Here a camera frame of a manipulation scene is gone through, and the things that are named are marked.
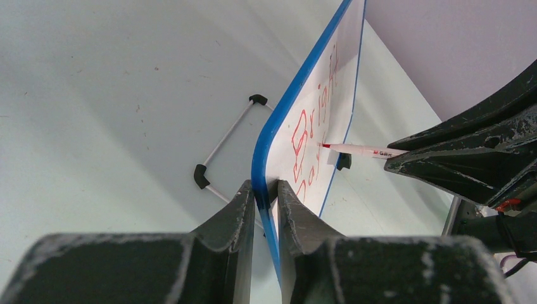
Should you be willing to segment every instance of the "blue frame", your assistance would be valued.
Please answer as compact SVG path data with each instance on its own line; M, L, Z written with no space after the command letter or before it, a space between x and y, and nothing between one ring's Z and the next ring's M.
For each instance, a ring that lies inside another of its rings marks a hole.
M319 37L317 43L315 43L312 51L310 52L310 54L304 61L304 64L302 64L302 66L298 70L298 73L294 77L293 81L291 81L291 84L289 85L285 93L283 94L280 102L274 109L274 112L268 118L267 123L261 130L261 133L259 135L259 138L257 140L256 146L253 152L253 159L252 159L252 166L251 166L252 188L254 190L255 198L257 201L257 207L259 209L259 214L263 222L263 228L265 229L265 236L267 238L268 248L270 250L270 255L272 256L272 262L274 264L274 268L276 270L276 275L278 276L279 282L281 281L280 279L281 274L280 274L278 238L275 234L274 221L271 220L270 218L271 201L269 200L269 190L268 190L266 178L265 178L265 167L267 165L267 157L269 155L269 148L272 144L272 141L274 140L274 137L277 131L280 129L280 126L282 125L286 115L289 113L289 110L291 109L294 102L296 101L296 98L298 97L298 94L300 93L302 89L302 84L304 84L306 80L309 78L314 66L317 64L320 58L320 55L322 54L322 52L328 45L330 38L332 37L334 31L338 27L339 22L341 21L343 15L345 14L351 2L352 0L343 0L341 5L339 6L338 10L336 11L334 16L328 23L328 26L325 28L325 30ZM356 88L357 88L357 82L358 82L358 66L360 66L360 53L361 53L361 48L362 48L362 34L363 34L363 23L365 20L366 2L367 0L364 1L364 8L363 8L364 16L362 17L362 32L360 33L360 45L358 49L358 64L357 64L357 73L356 73L356 80L355 80L355 93L354 93L354 98L353 98L353 112L354 112L354 104L356 100ZM351 123L352 123L352 115L349 121L349 126L347 126L345 140L347 138ZM329 190L330 190L330 186L332 185L332 181L334 179L335 173L336 173L336 167L334 167L332 178L330 179L330 184L328 187ZM328 191L324 198L324 202L322 204L319 217L322 214L327 197L328 197Z

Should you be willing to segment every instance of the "screw hole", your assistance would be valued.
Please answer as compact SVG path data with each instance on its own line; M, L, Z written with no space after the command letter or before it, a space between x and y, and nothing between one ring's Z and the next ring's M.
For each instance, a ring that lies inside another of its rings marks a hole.
M497 137L489 138L485 141L484 146L489 149L494 149L496 146L500 144L500 139Z

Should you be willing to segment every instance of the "table surface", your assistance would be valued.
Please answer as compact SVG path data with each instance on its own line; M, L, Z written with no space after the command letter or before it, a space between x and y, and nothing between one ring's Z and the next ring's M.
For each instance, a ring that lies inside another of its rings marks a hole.
M32 0L0 4L0 287L52 232L187 232L223 203L192 180L248 102L282 96L339 1ZM255 106L207 177L250 177L270 110ZM348 142L386 146L439 123L366 22ZM354 158L322 219L349 236L438 235L452 197ZM252 303L277 303L255 231Z

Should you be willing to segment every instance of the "black cable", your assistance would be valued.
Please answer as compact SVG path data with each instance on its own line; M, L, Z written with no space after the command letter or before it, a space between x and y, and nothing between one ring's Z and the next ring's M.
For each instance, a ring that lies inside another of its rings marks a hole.
M507 278L516 274L519 270L522 269L522 267L526 266L527 263L529 263L529 260L527 258L521 260L520 262L517 263L517 265L515 265L513 268L509 269L505 273L505 277Z

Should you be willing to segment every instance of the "marker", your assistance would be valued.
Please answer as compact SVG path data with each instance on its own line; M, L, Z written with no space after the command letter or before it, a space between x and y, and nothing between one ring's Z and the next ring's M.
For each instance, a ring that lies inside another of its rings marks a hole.
M371 146L357 146L354 144L322 144L323 147L332 149L340 153L347 153L353 155L362 155L373 158L380 158L387 160L394 156L401 155L408 151L389 149L389 148L378 148Z

